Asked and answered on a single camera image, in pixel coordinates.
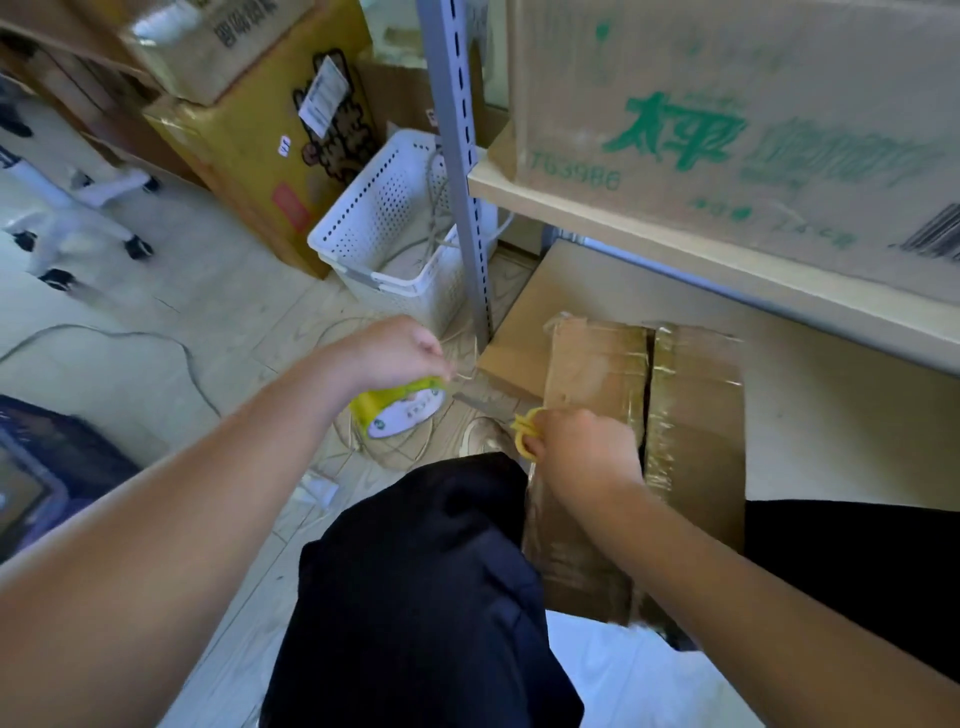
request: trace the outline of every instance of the white plastic basket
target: white plastic basket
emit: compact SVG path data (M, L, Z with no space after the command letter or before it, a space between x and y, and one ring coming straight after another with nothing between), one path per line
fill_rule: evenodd
M443 156L433 154L435 139L409 129L391 136L307 242L360 303L410 314L439 336L466 295L459 248L441 245L425 265L420 261L426 244L390 260L396 251L427 235L431 210L426 166L431 158L429 184L437 215L442 219L449 215L446 168ZM495 232L496 214L495 206L481 203L480 231L485 239ZM455 227L445 240L457 245ZM488 255L495 244L495 240L487 244Z

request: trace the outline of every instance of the small white sticker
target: small white sticker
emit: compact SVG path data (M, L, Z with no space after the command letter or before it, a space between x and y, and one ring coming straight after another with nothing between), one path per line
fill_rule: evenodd
M333 121L333 115L348 91L350 91L350 84L333 59L327 56L300 105L299 116L303 123L317 136L326 136L330 122Z

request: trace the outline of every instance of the person's right hand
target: person's right hand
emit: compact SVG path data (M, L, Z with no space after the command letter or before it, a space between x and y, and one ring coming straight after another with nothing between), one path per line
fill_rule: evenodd
M541 438L524 436L547 486L578 521L605 496L643 487L634 431L588 409L543 409L534 417Z

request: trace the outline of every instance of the shelving unit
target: shelving unit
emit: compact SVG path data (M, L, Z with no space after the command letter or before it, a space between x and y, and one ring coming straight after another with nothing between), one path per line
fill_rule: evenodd
M640 222L517 185L511 127L475 153L463 0L418 0L424 52L464 247L468 298L482 350L492 337L475 198L586 236L587 247L926 366L960 374L960 306L823 271L699 235Z

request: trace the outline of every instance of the black pants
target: black pants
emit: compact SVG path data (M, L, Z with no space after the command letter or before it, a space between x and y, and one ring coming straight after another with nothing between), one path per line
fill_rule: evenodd
M305 546L261 728L579 725L519 549L525 489L500 453L436 463Z

